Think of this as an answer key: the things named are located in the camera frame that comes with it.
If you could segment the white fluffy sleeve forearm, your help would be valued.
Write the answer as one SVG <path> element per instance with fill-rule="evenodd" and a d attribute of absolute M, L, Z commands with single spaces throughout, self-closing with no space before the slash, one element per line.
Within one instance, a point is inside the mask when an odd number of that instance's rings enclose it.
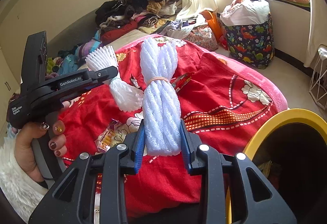
<path fill-rule="evenodd" d="M 1 146 L 1 189 L 20 218 L 27 223 L 48 189 L 33 181 L 18 165 L 13 138 L 4 138 Z"/>

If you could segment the left hand painted nails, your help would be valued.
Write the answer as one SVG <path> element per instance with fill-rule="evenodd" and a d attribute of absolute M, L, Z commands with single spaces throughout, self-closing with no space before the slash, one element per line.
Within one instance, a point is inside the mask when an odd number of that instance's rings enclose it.
<path fill-rule="evenodd" d="M 31 143 L 34 139 L 41 138 L 49 130 L 47 123 L 27 123 L 17 134 L 15 143 L 15 158 L 20 168 L 36 183 L 44 181 L 34 158 Z M 60 119 L 57 120 L 52 130 L 54 136 L 48 143 L 49 149 L 56 157 L 62 158 L 66 152 L 65 125 Z"/>

